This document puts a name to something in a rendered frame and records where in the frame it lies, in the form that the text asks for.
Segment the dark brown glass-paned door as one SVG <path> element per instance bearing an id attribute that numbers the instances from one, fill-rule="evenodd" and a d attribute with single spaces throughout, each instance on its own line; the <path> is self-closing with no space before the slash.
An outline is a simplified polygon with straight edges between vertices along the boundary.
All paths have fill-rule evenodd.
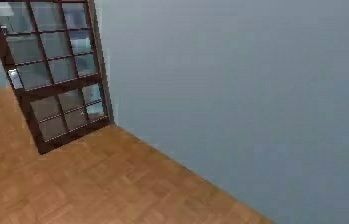
<path id="1" fill-rule="evenodd" d="M 93 0 L 0 0 L 0 63 L 40 154 L 113 121 Z"/>

